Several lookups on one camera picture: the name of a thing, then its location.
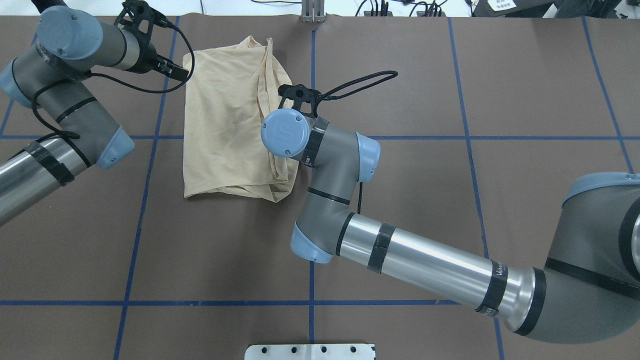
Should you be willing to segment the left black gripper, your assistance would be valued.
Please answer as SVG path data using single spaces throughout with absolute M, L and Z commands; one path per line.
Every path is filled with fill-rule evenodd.
M 144 74 L 157 68 L 158 73 L 169 79 L 180 82 L 188 80 L 190 75 L 188 69 L 174 63 L 171 59 L 158 57 L 152 32 L 132 32 L 131 34 L 134 37 L 131 41 L 132 73 Z

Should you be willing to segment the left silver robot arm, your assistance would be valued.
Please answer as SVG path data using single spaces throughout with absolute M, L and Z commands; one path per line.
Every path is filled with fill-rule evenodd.
M 49 133 L 1 166 L 1 223 L 6 224 L 92 166 L 109 169 L 130 154 L 134 141 L 83 82 L 103 78 L 94 66 L 142 75 L 158 72 L 184 86 L 193 69 L 159 55 L 154 27 L 181 33 L 144 0 L 125 0 L 114 23 L 69 7 L 62 0 L 35 0 L 36 39 L 1 73 L 1 89 L 34 114 Z

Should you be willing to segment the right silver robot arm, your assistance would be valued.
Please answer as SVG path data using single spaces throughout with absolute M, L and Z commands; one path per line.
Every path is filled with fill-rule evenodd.
M 268 114 L 259 132 L 270 153 L 313 169 L 290 240 L 300 258 L 350 260 L 540 342 L 594 343 L 639 323 L 637 173 L 579 177 L 543 267 L 512 267 L 350 210 L 357 185 L 377 170 L 378 141 L 293 108 Z

